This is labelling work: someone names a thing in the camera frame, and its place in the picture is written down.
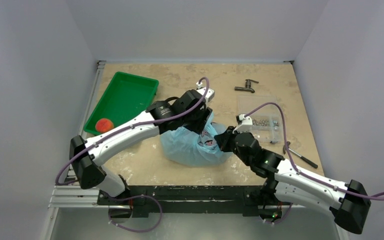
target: blue plastic bag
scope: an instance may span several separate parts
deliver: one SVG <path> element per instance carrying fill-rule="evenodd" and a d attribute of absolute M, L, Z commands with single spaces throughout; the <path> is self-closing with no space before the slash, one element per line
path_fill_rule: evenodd
<path fill-rule="evenodd" d="M 163 133 L 160 140 L 165 156 L 179 164 L 195 167 L 224 163 L 232 153 L 220 151 L 214 136 L 224 133 L 226 127 L 211 122 L 213 118 L 211 113 L 201 134 L 184 127 Z"/>

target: metal faucet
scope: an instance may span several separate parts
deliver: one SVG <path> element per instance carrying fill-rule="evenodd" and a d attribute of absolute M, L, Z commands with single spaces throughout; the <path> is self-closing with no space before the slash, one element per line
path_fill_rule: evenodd
<path fill-rule="evenodd" d="M 235 86 L 235 91 L 245 91 L 245 92 L 251 92 L 255 93 L 256 91 L 251 87 L 251 82 L 258 84 L 258 81 L 252 80 L 252 79 L 246 79 L 245 80 L 245 87 L 242 86 Z"/>

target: gray wall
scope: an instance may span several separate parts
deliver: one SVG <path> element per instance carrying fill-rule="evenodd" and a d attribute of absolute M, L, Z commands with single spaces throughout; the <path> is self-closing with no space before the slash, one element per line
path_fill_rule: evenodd
<path fill-rule="evenodd" d="M 153 231 L 134 233 L 108 225 L 107 209 L 64 209 L 58 213 L 53 240 L 338 240 L 331 216 L 303 207 L 291 210 L 279 225 L 241 214 L 164 214 Z M 151 227 L 158 214 L 123 223 L 134 229 Z"/>
<path fill-rule="evenodd" d="M 99 60 L 281 62 L 328 0 L 67 0 Z"/>
<path fill-rule="evenodd" d="M 384 191 L 384 0 L 331 0 L 294 64 L 327 176 Z M 384 239 L 384 201 L 362 235 Z"/>
<path fill-rule="evenodd" d="M 95 64 L 64 0 L 0 0 L 0 239 L 39 238 Z"/>

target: wooden table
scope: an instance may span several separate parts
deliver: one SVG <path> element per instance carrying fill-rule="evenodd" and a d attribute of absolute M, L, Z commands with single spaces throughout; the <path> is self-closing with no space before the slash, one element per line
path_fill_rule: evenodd
<path fill-rule="evenodd" d="M 290 64 L 109 64 L 102 75 L 99 100 L 116 72 L 125 72 L 159 81 L 154 100 L 180 97 L 194 89 L 203 76 L 210 80 L 215 97 L 209 104 L 214 122 L 236 126 L 237 95 L 249 92 L 234 91 L 244 86 L 245 79 L 254 79 L 254 95 L 275 96 L 282 107 L 288 140 L 293 149 L 316 164 L 310 167 L 298 157 L 295 162 L 312 172 L 323 175 L 319 154 L 310 128 L 294 70 Z M 282 154 L 283 143 L 261 144 L 263 148 Z M 256 176 L 235 155 L 225 163 L 210 167 L 190 167 L 170 161 L 163 155 L 160 137 L 146 139 L 111 158 L 105 166 L 127 179 L 129 185 L 261 185 L 264 179 Z"/>

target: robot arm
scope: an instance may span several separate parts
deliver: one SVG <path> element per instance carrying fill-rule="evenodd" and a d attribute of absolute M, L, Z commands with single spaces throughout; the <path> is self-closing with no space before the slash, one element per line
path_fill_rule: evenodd
<path fill-rule="evenodd" d="M 215 92 L 210 88 L 206 92 L 206 88 L 202 88 L 201 83 L 196 85 L 197 90 L 188 90 L 181 97 L 170 97 L 163 101 L 154 102 L 134 119 L 109 132 L 86 140 L 79 135 L 72 138 L 70 158 L 84 149 L 90 148 L 89 151 L 72 163 L 80 187 L 82 189 L 97 187 L 111 197 L 117 197 L 126 190 L 127 183 L 121 176 L 114 174 L 104 166 L 111 157 L 138 142 L 163 134 L 166 131 L 176 130 L 179 127 L 185 127 L 200 134 L 204 130 L 207 119 L 212 112 L 212 109 L 207 107 L 206 103 L 213 99 Z M 188 114 L 176 119 L 161 121 L 189 110 L 205 92 L 205 101 L 202 101 Z"/>
<path fill-rule="evenodd" d="M 316 209 L 325 214 L 333 214 L 334 221 L 343 229 L 361 234 L 371 205 L 370 200 L 356 197 L 338 189 L 367 196 L 361 183 L 350 183 L 329 179 L 301 167 L 295 171 L 291 162 L 283 156 L 260 147 L 259 142 L 249 132 L 251 118 L 243 114 L 236 117 L 237 127 L 215 136 L 223 152 L 233 152 L 256 175 L 266 178 L 264 187 L 281 202 L 299 204 Z M 304 177 L 309 175 L 316 180 Z M 323 183 L 334 185 L 330 188 Z"/>

